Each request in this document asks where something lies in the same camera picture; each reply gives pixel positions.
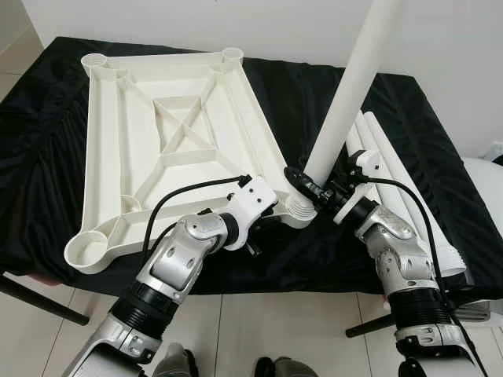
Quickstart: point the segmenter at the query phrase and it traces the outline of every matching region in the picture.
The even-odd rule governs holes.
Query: black cloth
[[[498,156],[493,160],[493,163],[497,163],[498,165],[503,166],[503,156]]]
[[[42,273],[117,295],[141,259],[116,259],[83,275],[63,250],[80,228],[89,80],[79,60],[184,53],[144,46],[56,38],[0,105],[0,269]],[[287,164],[303,167],[343,69],[246,58],[244,70]],[[468,265],[448,279],[459,295],[503,297],[503,241],[456,149],[414,78],[378,75],[363,110],[379,119],[448,240]],[[343,154],[335,173],[343,179]],[[193,293],[250,291],[381,292],[373,261],[352,229],[320,215],[299,231],[277,225],[254,235],[263,253],[220,251],[207,258]]]

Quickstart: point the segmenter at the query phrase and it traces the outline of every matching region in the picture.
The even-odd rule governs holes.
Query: white tile floor
[[[0,55],[0,100],[42,51],[33,29]],[[28,277],[23,285],[91,315],[81,327],[0,294],[0,375],[58,377],[99,325],[115,298]],[[191,296],[176,313],[165,342],[146,371],[152,373],[169,342],[190,348],[201,377],[248,377],[260,356],[287,355],[307,362],[320,377],[397,375],[400,356],[393,329],[346,339],[343,330],[384,314],[379,296],[284,293]],[[491,376],[503,371],[503,332],[470,333]]]

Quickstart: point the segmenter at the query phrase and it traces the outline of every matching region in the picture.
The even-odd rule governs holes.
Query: white plastic tube
[[[363,148],[362,140],[360,139],[360,136],[358,135],[358,131],[356,130],[356,125],[353,124],[353,126],[350,128],[349,133],[347,134],[347,139],[346,139],[346,148],[347,148],[347,153],[349,156],[351,156],[353,153],[360,151]],[[365,195],[367,198],[370,200],[375,200],[376,202],[382,204],[383,202],[380,199],[379,193],[377,192],[377,188],[374,184],[372,184],[372,188],[369,190],[367,195]]]
[[[402,0],[374,0],[304,172],[323,186],[380,66]]]
[[[376,141],[374,140],[372,133],[370,132],[369,126],[363,117],[362,112],[358,112],[356,115],[356,128],[358,130],[358,135],[362,140],[364,149],[379,150]],[[381,158],[379,161],[379,169],[373,175],[375,178],[392,179],[391,173],[387,167],[386,161]],[[382,200],[383,205],[389,209],[394,214],[397,214],[405,221],[407,221],[411,226],[413,226],[412,218],[410,217],[409,211],[406,205],[403,203],[402,197],[400,196],[399,190],[390,185],[376,185],[379,196]]]
[[[428,205],[424,202],[423,197],[419,193],[419,190],[414,184],[412,178],[409,176],[406,168],[403,166],[402,161],[396,154],[396,151],[393,149],[390,141],[387,139],[379,122],[377,122],[375,115],[372,112],[366,112],[364,117],[369,125],[370,132],[376,140],[376,143],[379,145],[381,157],[384,161],[386,161],[393,179],[409,187],[414,194],[417,195],[426,210],[431,222],[431,230],[433,232],[433,238],[435,239],[442,276],[452,276],[464,272],[466,270],[466,265],[461,259],[461,256],[457,252],[456,248],[447,241],[439,227],[438,222],[429,210]],[[402,196],[402,199],[409,210],[410,216],[413,219],[413,224],[416,226],[420,238],[426,241],[428,239],[428,234],[426,233],[426,226],[424,225],[423,217],[421,216],[417,205],[406,192],[401,192],[400,190],[400,196]]]

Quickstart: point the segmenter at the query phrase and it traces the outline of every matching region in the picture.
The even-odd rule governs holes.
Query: white plastic frame
[[[80,232],[66,262],[99,273],[141,250],[152,209],[182,186],[261,176],[284,199],[285,160],[241,67],[243,52],[82,58],[90,77]],[[151,241],[184,214],[218,210],[235,184],[183,193],[159,212]],[[279,203],[275,214],[290,216]]]

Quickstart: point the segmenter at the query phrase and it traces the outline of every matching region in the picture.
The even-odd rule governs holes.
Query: black table leg
[[[346,336],[348,338],[354,338],[355,336],[364,335],[372,331],[380,330],[381,328],[387,328],[395,324],[395,319],[391,314],[384,317],[376,318],[375,320],[370,320],[364,324],[359,324],[353,328],[348,328],[346,330]]]
[[[0,276],[0,291],[76,324],[84,326],[89,322],[89,317],[42,296],[5,276]]]

